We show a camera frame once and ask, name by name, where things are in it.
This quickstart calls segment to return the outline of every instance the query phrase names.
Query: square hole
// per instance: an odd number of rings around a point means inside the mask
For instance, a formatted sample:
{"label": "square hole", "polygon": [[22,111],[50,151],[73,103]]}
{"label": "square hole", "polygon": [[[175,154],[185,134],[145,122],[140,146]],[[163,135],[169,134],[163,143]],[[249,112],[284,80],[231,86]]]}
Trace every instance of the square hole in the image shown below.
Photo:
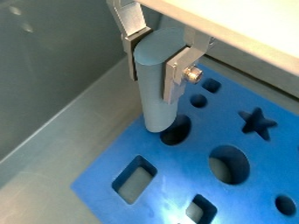
{"label": "square hole", "polygon": [[209,224],[217,208],[197,194],[185,209],[185,214],[196,224]]}
{"label": "square hole", "polygon": [[112,183],[112,188],[127,204],[135,203],[155,174],[156,169],[151,163],[141,156],[136,156]]}
{"label": "square hole", "polygon": [[205,88],[211,93],[216,94],[220,90],[220,83],[213,79],[207,79],[203,82],[201,87]]}

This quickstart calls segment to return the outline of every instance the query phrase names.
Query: metal bracket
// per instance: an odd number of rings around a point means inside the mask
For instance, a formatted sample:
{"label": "metal bracket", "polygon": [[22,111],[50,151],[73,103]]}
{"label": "metal bracket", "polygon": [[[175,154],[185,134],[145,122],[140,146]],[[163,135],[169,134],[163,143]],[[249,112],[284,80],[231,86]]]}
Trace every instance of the metal bracket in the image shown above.
{"label": "metal bracket", "polygon": [[123,46],[128,56],[129,76],[136,81],[133,50],[139,41],[152,32],[152,29],[145,26],[140,3],[133,0],[107,0],[107,5],[121,31]]}
{"label": "metal bracket", "polygon": [[165,62],[163,100],[171,104],[183,95],[185,81],[197,83],[201,70],[195,67],[200,56],[212,48],[215,38],[195,30],[189,26],[184,28],[184,42],[187,46]]}

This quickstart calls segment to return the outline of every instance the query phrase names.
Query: star-shaped cutout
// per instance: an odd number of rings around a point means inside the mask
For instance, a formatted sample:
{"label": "star-shaped cutout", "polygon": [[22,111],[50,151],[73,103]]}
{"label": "star-shaped cutout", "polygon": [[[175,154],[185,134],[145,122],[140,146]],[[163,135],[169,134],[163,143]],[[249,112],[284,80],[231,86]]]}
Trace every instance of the star-shaped cutout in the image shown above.
{"label": "star-shaped cutout", "polygon": [[256,132],[264,140],[269,140],[268,128],[276,126],[276,122],[264,118],[261,108],[255,108],[252,114],[240,111],[237,112],[240,117],[245,121],[245,125],[241,129],[243,133]]}

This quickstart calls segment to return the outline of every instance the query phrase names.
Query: small circular hole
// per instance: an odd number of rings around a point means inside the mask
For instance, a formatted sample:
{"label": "small circular hole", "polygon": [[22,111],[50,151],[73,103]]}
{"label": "small circular hole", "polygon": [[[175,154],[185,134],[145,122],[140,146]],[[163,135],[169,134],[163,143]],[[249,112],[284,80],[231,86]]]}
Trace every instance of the small circular hole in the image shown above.
{"label": "small circular hole", "polygon": [[196,94],[191,97],[191,105],[195,107],[195,108],[203,108],[208,103],[208,100],[205,98],[204,95],[201,94]]}
{"label": "small circular hole", "polygon": [[160,139],[167,145],[176,145],[187,138],[191,132],[192,121],[187,115],[177,115],[171,127],[160,134]]}
{"label": "small circular hole", "polygon": [[240,184],[248,178],[248,159],[233,146],[220,146],[209,154],[209,169],[223,183]]}
{"label": "small circular hole", "polygon": [[295,203],[288,197],[285,196],[276,197],[275,207],[281,214],[287,216],[295,215]]}

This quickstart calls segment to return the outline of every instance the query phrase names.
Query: bolt head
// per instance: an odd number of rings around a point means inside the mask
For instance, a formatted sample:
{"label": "bolt head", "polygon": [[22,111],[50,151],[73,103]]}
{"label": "bolt head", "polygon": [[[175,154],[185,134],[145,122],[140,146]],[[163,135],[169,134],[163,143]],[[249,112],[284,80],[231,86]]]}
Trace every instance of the bolt head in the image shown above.
{"label": "bolt head", "polygon": [[196,84],[200,81],[201,75],[203,71],[196,66],[191,66],[184,70],[184,78],[192,84]]}

